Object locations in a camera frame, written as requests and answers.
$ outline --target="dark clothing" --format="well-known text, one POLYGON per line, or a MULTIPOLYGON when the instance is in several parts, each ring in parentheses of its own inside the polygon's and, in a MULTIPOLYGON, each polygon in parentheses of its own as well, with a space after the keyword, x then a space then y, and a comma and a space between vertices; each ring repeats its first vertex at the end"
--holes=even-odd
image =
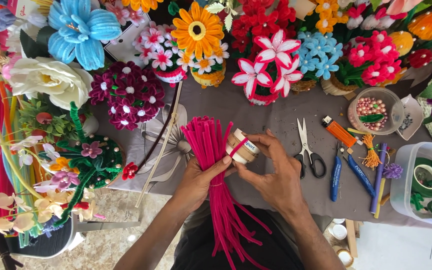
MULTIPOLYGON (((248 242, 243 236, 239 236, 241 246, 251 258, 272 270, 304 270, 300 259, 265 210, 245 205, 249 212, 269 227, 272 234, 269 234, 239 207, 235 206, 235 208, 248 230, 256 232, 254 238, 262 242, 262 246, 259 246, 253 242, 248 242)), ((175 261, 171 270, 231 269, 224 251, 218 251, 216 256, 211 256, 214 247, 213 220, 209 215, 200 226, 189 230, 181 238, 176 247, 175 261)), ((244 263, 241 262, 235 251, 231 253, 231 258, 237 270, 258 269, 247 259, 244 263)))

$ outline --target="pink pipe cleaner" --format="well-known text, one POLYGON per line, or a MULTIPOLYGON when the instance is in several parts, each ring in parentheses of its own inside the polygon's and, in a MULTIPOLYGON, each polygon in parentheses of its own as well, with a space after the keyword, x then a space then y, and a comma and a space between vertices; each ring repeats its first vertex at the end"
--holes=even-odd
MULTIPOLYGON (((209 169, 225 156, 226 142, 232 126, 233 122, 229 122, 224 137, 222 136, 221 123, 219 120, 215 122, 214 118, 209 119, 207 116, 203 118, 194 117, 186 127, 181 126, 181 131, 184 133, 184 136, 186 136, 203 171, 209 169)), ((240 142, 231 152, 230 156, 233 156, 246 141, 247 139, 240 142)), ((249 231, 246 226, 244 226, 236 213, 234 204, 259 223, 268 233, 271 234, 272 232, 266 224, 262 223, 233 198, 228 186, 224 182, 224 174, 225 172, 222 172, 214 177, 209 185, 209 202, 211 216, 213 217, 215 242, 212 256, 214 257, 217 251, 224 251, 231 269, 236 270, 230 255, 230 253, 235 250, 241 262, 244 262, 246 258, 259 269, 266 270, 267 268, 251 258, 240 244, 239 235, 244 236, 249 242, 260 246, 263 243, 253 238, 255 231, 249 231)))

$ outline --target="gray tablecloth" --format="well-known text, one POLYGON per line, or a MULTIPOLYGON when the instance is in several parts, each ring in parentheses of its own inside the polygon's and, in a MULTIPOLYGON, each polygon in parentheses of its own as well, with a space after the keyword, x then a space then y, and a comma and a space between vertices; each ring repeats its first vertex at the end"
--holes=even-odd
MULTIPOLYGON (((318 85, 309 92, 299 95, 290 93, 287 98, 279 98, 275 103, 267 107, 250 106, 249 101, 244 96, 243 87, 231 83, 231 78, 235 74, 233 70, 233 68, 228 69, 225 80, 218 88, 209 87, 207 89, 201 89, 201 86, 188 74, 188 79, 183 82, 181 89, 177 110, 177 126, 174 126, 171 131, 165 155, 161 159, 150 184, 150 193, 171 195, 180 182, 186 160, 189 158, 187 152, 190 149, 179 130, 179 126, 185 125, 194 116, 208 115, 219 119, 224 130, 229 121, 234 123, 233 130, 239 128, 246 133, 262 133, 265 128, 269 128, 281 140, 289 155, 295 155, 301 151, 296 119, 299 118, 302 123, 303 118, 305 118, 310 149, 321 155, 328 168, 328 172, 323 179, 315 178, 310 168, 307 168, 306 177, 301 181, 304 198, 308 202, 311 213, 373 223, 428 226, 423 222, 399 214, 389 202, 382 206, 380 218, 375 219, 369 212, 371 198, 346 161, 342 161, 340 197, 336 202, 330 200, 330 178, 334 156, 336 155, 337 139, 321 125, 321 120, 326 115, 329 115, 343 127, 351 127, 347 118, 349 101, 342 96, 326 95, 321 86, 318 85)), ((409 85, 410 82, 401 82, 394 85, 392 90, 402 98, 409 91, 417 91, 409 89, 409 85)), ((141 125, 139 129, 134 131, 117 131, 109 124, 109 116, 106 113, 109 109, 107 105, 98 105, 94 110, 94 114, 100 122, 98 133, 114 138, 122 144, 128 163, 135 162, 139 164, 144 159, 145 153, 153 145, 154 139, 153 141, 151 139, 157 137, 168 117, 169 104, 173 99, 174 89, 169 87, 168 84, 164 84, 164 87, 166 89, 165 101, 168 105, 155 119, 141 125)), ((152 164, 161 150, 165 136, 166 134, 153 152, 152 160, 141 169, 137 177, 126 181, 117 179, 111 184, 111 188, 141 191, 152 164)), ((424 127, 420 127, 409 141, 405 141, 399 135, 393 133, 386 136, 377 136, 374 139, 374 144, 385 142, 389 147, 398 149, 403 145, 415 144, 421 141, 432 141, 429 132, 424 127)), ((354 150, 353 157, 360 163, 363 171, 373 183, 375 181, 375 171, 362 166, 361 159, 359 159, 359 157, 366 156, 366 147, 355 144, 352 149, 354 150)), ((273 172, 271 160, 263 155, 260 155, 255 162, 249 164, 248 168, 259 174, 273 172)), ((226 183, 233 197, 241 204, 251 205, 255 208, 271 209, 271 206, 261 198, 261 195, 249 183, 240 179, 237 174, 227 177, 226 183)), ((385 194, 389 192, 390 185, 391 181, 386 181, 385 194)))

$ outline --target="flower pot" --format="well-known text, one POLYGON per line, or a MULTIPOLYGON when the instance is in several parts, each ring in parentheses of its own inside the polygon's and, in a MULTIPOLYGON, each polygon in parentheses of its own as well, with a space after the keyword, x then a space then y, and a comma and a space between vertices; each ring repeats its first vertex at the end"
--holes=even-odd
POLYGON ((299 80, 296 83, 291 84, 291 90, 293 94, 298 95, 300 92, 309 91, 316 86, 315 80, 303 81, 299 80))
POLYGON ((181 80, 188 77, 186 71, 184 71, 181 66, 178 66, 173 71, 156 71, 155 68, 153 68, 153 71, 158 79, 165 83, 169 83, 169 86, 171 87, 176 87, 176 83, 179 83, 181 80))
POLYGON ((344 85, 338 80, 334 72, 331 72, 329 80, 321 80, 321 86, 326 94, 334 96, 343 96, 359 88, 357 85, 344 85))
POLYGON ((272 102, 274 102, 276 99, 278 99, 278 97, 279 97, 278 93, 269 94, 269 95, 254 94, 254 96, 252 97, 252 99, 249 99, 249 102, 251 102, 251 106, 254 106, 254 105, 268 106, 269 104, 271 104, 272 102))
POLYGON ((218 87, 219 84, 224 80, 224 74, 226 72, 226 60, 223 60, 223 70, 214 71, 212 73, 199 74, 198 72, 191 72, 194 80, 201 84, 201 88, 205 89, 210 86, 218 87))

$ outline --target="scissors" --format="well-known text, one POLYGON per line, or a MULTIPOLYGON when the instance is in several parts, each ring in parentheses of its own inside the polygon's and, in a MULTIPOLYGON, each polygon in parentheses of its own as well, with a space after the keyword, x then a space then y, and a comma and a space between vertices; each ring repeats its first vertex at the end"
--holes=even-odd
POLYGON ((299 138, 301 138, 302 150, 299 154, 294 156, 294 158, 297 159, 301 163, 301 166, 302 166, 300 178, 303 179, 304 176, 306 176, 306 165, 304 165, 304 151, 308 152, 309 167, 312 170, 312 174, 314 176, 316 176, 316 178, 323 178, 326 175, 326 163, 320 155, 311 152, 308 148, 308 146, 309 146, 308 145, 308 134, 306 133, 306 120, 304 120, 304 118, 303 118, 303 126, 301 126, 300 120, 299 119, 297 120, 297 129, 299 130, 299 138), (318 172, 316 171, 315 161, 320 161, 322 164, 322 173, 321 174, 318 174, 318 172))
POLYGON ((363 187, 366 191, 371 195, 371 197, 376 196, 376 192, 368 180, 368 177, 364 174, 363 170, 358 166, 358 164, 354 161, 353 156, 345 149, 345 147, 341 144, 336 145, 337 154, 334 157, 334 167, 333 172, 331 173, 331 193, 330 197, 333 202, 338 199, 338 187, 339 187, 339 176, 341 175, 341 160, 345 159, 353 171, 353 173, 357 176, 363 187))

